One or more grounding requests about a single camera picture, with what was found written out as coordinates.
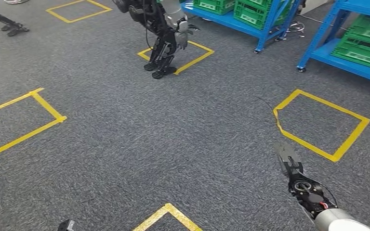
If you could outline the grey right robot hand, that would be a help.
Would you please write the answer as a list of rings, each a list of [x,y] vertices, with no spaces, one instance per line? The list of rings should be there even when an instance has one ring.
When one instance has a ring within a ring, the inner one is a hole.
[[[274,148],[284,176],[289,178],[293,174],[303,173],[301,160],[289,143],[278,141],[274,144]]]

